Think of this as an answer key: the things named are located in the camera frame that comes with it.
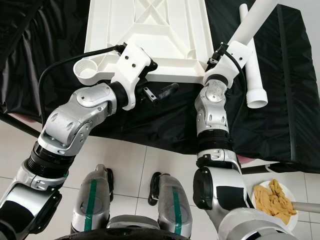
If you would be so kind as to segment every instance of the white plastic pipe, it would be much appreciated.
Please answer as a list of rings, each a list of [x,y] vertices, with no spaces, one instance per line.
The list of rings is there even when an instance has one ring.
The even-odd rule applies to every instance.
[[[247,17],[231,37],[229,44],[232,41],[238,41],[244,45],[248,45],[250,40],[275,9],[278,2],[279,0],[256,0]]]
[[[247,4],[241,4],[240,10],[240,20],[241,22],[246,19],[248,14]],[[258,57],[256,52],[255,41],[252,38],[248,43],[248,47],[252,49],[252,55],[245,64],[245,74],[246,74],[246,104],[251,109],[259,109],[268,104],[267,92],[264,90],[262,85]]]

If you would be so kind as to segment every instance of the robot leg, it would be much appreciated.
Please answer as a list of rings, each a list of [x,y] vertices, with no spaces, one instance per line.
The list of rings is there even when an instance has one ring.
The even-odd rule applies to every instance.
[[[98,164],[83,180],[73,209],[71,233],[106,228],[113,200],[114,176],[109,168]]]
[[[157,201],[160,228],[190,238],[192,214],[181,183],[169,174],[153,174],[148,202],[154,206]]]

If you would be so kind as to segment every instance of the black cable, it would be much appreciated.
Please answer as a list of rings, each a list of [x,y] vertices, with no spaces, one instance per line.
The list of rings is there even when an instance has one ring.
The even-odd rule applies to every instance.
[[[53,64],[51,64],[50,66],[48,66],[41,74],[40,78],[39,78],[39,85],[38,85],[38,91],[39,91],[39,104],[40,104],[40,110],[41,110],[41,120],[42,120],[42,127],[45,126],[45,123],[46,123],[46,111],[45,111],[45,100],[44,100],[44,80],[46,78],[46,76],[48,75],[48,73],[62,65],[62,64],[65,64],[65,63],[68,63],[68,62],[71,62],[71,61],[74,61],[74,60],[80,60],[82,58],[85,58],[85,57],[90,57],[90,56],[94,56],[94,55],[99,55],[99,54],[105,54],[105,53],[108,53],[108,52],[111,52],[111,51],[117,51],[117,52],[120,52],[122,53],[125,49],[125,45],[115,45],[115,46],[112,46],[112,47],[108,47],[108,48],[104,48],[104,49],[100,49],[100,50],[96,50],[96,51],[90,51],[90,52],[86,52],[86,53],[83,53],[83,54],[80,54],[80,55],[77,55],[77,56],[73,56],[73,57],[70,57],[70,58],[67,58],[67,59],[64,59],[64,60],[60,60],[60,61],[57,61]]]
[[[242,102],[241,102],[241,106],[240,108],[238,109],[238,112],[236,113],[235,115],[235,118],[234,118],[234,121],[233,121],[233,124],[232,124],[232,127],[230,129],[230,136],[231,136],[231,133],[233,132],[234,130],[234,127],[235,127],[235,123],[238,121],[238,118],[239,118],[239,115],[240,115],[240,112],[242,111],[244,105],[245,105],[245,102],[246,102],[246,92],[247,92],[247,82],[246,82],[246,78],[245,78],[245,74],[244,74],[244,71],[242,70],[242,68],[240,67],[239,63],[237,62],[237,60],[229,53],[227,52],[226,50],[222,51],[223,54],[225,54],[233,63],[234,65],[236,66],[236,68],[238,69],[239,71],[239,77],[241,79],[241,81],[243,82],[244,84],[244,89],[243,89],[243,97],[242,97]]]

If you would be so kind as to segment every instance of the pink cloth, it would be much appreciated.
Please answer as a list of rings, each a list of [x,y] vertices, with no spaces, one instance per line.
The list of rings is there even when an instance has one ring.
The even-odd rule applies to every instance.
[[[26,122],[28,122],[28,123],[35,123],[36,121],[35,120],[33,120],[33,119],[31,119],[31,118],[28,118],[27,116],[25,116],[25,115],[21,115],[21,114],[18,114],[18,113],[14,113],[14,114],[12,114],[13,116],[16,116],[17,118],[19,118],[19,119],[22,119],[22,120],[24,120],[24,121],[26,121]]]
[[[240,155],[237,155],[237,157],[238,157],[240,164],[247,164],[247,163],[250,163],[251,161],[255,160],[255,158],[249,158],[249,157],[240,156]]]

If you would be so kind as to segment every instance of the tan cloth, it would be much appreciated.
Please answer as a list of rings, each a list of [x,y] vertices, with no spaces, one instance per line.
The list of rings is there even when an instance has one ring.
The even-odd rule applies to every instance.
[[[261,185],[254,187],[256,208],[270,216],[281,219],[287,225],[290,217],[296,215],[297,212],[294,210],[291,201],[286,198],[277,180],[270,181],[269,187],[271,190]]]

